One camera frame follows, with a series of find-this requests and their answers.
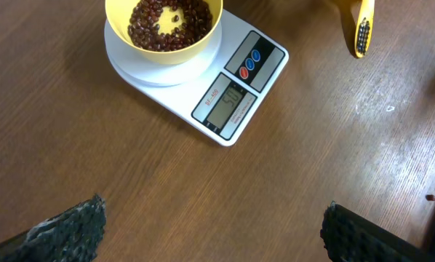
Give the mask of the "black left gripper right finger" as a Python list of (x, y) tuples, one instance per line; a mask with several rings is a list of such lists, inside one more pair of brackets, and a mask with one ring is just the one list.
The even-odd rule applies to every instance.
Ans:
[(435, 257), (376, 224), (331, 202), (320, 237), (333, 262), (433, 262)]

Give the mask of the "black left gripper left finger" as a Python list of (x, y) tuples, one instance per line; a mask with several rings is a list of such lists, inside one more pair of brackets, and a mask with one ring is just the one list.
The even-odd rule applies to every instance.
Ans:
[(103, 240), (105, 200), (99, 195), (0, 243), (0, 262), (91, 262)]

